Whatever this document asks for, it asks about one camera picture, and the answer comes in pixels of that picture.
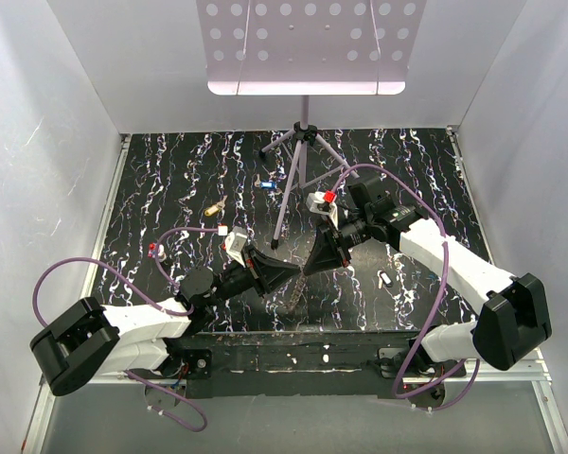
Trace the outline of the key with black tag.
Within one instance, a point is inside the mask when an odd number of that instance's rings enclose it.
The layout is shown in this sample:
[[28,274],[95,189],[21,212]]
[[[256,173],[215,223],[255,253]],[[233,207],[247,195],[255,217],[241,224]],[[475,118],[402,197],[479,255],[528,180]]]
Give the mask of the key with black tag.
[[393,282],[386,271],[379,271],[378,276],[381,280],[380,287],[385,286],[391,288],[393,286]]

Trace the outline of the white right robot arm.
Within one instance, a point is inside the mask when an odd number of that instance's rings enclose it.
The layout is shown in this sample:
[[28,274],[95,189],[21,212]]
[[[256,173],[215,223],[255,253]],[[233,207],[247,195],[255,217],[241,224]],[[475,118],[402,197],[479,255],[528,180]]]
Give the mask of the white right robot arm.
[[320,220],[305,275],[347,267],[351,249],[375,239],[445,275],[477,315],[474,322],[430,325],[422,340],[414,340],[409,362],[417,374],[431,375],[445,361],[466,358],[506,371],[550,338],[545,288],[536,276],[517,277],[442,235],[423,210],[393,202],[377,177],[348,191],[354,207],[343,218],[333,192],[308,195],[307,206]]

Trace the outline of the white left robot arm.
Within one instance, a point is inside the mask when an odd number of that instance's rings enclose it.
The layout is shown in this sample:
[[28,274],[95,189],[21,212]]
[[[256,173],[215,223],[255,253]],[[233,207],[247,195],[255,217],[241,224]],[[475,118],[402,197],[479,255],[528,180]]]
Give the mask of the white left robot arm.
[[51,392],[68,395],[97,375],[135,369],[174,377],[184,364],[172,341],[211,324],[218,303],[250,289],[268,295],[300,272],[295,264],[254,246],[242,250],[242,261],[229,263],[220,274],[204,266],[190,269],[177,294],[163,302],[104,306],[85,297],[52,323],[44,323],[29,348]]

